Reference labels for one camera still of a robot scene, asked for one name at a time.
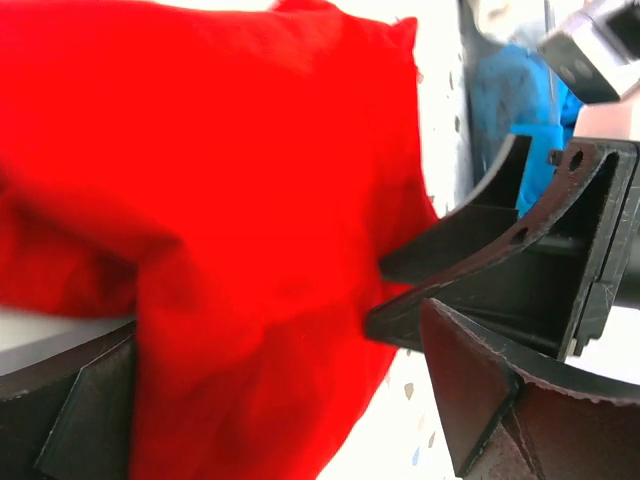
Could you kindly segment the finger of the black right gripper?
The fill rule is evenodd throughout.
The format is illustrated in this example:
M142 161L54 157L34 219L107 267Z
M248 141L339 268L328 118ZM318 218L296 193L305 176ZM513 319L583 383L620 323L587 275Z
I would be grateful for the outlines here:
M639 146L578 138L551 153L551 184L502 235L373 309L371 339L419 349L434 298L553 358L579 355L613 306L639 304Z
M532 138L509 134L461 205L380 261L384 279L420 284L489 245L518 218L516 202Z

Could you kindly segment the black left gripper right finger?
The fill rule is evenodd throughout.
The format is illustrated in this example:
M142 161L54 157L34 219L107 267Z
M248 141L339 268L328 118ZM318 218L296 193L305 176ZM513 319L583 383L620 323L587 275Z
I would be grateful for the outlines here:
M639 388L496 334L437 300L420 332L455 474L636 479Z

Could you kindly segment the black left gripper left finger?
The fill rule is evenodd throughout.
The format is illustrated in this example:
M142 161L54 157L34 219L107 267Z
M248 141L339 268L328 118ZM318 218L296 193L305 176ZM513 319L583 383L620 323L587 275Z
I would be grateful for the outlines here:
M127 324L2 375L2 478L127 478L135 366Z

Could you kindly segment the red t-shirt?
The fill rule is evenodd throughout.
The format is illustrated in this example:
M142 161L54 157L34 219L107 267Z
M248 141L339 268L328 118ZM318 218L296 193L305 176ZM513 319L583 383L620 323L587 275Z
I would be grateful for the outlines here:
M137 317L133 479L313 479L394 358L437 217L417 22L326 1L1 5L1 300Z

